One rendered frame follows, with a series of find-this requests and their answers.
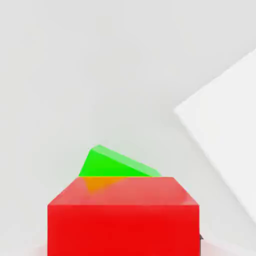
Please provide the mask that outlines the small green cube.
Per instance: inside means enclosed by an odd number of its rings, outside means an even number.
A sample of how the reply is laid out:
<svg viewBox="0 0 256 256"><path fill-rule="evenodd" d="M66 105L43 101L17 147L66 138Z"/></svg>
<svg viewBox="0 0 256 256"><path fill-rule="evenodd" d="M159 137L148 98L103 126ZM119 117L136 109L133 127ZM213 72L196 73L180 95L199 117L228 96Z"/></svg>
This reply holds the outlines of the small green cube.
<svg viewBox="0 0 256 256"><path fill-rule="evenodd" d="M154 168L135 161L102 145L90 149L80 177L160 177Z"/></svg>

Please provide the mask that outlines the small red cube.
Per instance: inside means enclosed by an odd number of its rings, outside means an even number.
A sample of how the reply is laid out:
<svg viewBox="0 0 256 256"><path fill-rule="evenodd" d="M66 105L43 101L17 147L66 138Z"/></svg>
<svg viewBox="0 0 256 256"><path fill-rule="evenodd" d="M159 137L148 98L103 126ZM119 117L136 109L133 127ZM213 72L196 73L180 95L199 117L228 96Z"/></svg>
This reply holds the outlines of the small red cube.
<svg viewBox="0 0 256 256"><path fill-rule="evenodd" d="M200 256L200 206L172 177L78 177L47 206L47 256Z"/></svg>

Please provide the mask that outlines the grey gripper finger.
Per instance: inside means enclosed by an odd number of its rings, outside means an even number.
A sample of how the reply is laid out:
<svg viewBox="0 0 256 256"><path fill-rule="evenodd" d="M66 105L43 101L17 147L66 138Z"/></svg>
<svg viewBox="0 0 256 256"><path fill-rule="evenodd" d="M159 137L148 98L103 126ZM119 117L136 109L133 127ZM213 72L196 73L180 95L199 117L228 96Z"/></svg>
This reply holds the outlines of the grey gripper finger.
<svg viewBox="0 0 256 256"><path fill-rule="evenodd" d="M220 256L218 247L200 235L200 256Z"/></svg>

